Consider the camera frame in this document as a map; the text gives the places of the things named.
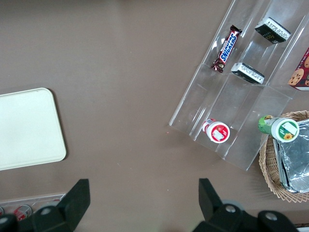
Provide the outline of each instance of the acrylic tiered organizer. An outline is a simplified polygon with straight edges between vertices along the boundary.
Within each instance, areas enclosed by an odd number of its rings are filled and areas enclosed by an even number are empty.
[[[282,43],[272,44],[254,27],[272,17],[291,32]],[[234,24],[243,32],[223,73],[210,68]],[[257,127],[263,115],[279,116],[296,89],[287,83],[309,46],[309,1],[233,0],[202,63],[197,68],[169,124],[224,160],[248,170],[266,140]],[[231,73],[244,62],[265,76],[253,85]],[[229,139],[216,144],[202,131],[207,118],[230,127]]]

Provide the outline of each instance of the brown tabletop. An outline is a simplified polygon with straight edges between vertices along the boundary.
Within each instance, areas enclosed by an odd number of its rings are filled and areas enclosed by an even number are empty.
[[[0,94],[52,90],[64,161],[0,172],[1,200],[68,191],[89,178],[77,232],[189,232],[203,219],[198,179],[256,216],[308,222],[308,203],[267,187],[257,160],[245,172],[170,126],[230,1],[0,3]],[[285,112],[309,109],[298,92]]]

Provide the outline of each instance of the cookie package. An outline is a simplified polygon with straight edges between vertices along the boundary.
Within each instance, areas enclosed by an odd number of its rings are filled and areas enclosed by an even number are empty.
[[[298,90],[309,90],[309,47],[292,74],[288,84]]]
[[[286,28],[271,17],[263,18],[254,29],[273,44],[287,41],[291,36]]]
[[[263,74],[245,63],[235,63],[231,72],[252,84],[262,84],[264,81]]]
[[[223,68],[225,67],[227,58],[230,56],[234,45],[236,43],[236,40],[238,39],[239,35],[242,33],[242,30],[239,30],[237,27],[232,25],[230,27],[230,33],[225,38],[225,41],[223,42],[223,45],[221,47],[221,50],[218,54],[217,59],[212,64],[211,68],[222,73]]]

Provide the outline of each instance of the candy bar wrapper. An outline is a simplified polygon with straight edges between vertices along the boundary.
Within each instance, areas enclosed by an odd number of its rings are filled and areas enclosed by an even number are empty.
[[[217,59],[212,64],[211,68],[222,73],[223,68],[225,67],[226,61],[228,57],[230,56],[233,47],[239,37],[239,35],[242,33],[242,30],[239,30],[234,25],[230,27],[230,33],[225,38],[225,41],[221,47],[221,50],[219,52],[219,55]]]

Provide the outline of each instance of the cookie picture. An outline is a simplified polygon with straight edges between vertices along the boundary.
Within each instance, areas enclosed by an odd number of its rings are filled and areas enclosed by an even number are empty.
[[[288,84],[291,86],[296,85],[300,79],[303,77],[304,75],[304,70],[303,69],[297,69],[294,71],[294,73],[292,74],[291,79],[289,80]]]
[[[306,68],[309,68],[309,57],[307,57],[307,59],[305,60],[304,66]]]
[[[273,118],[273,116],[271,116],[271,115],[266,115],[265,117],[264,117],[264,120],[268,120],[268,119],[272,119]]]

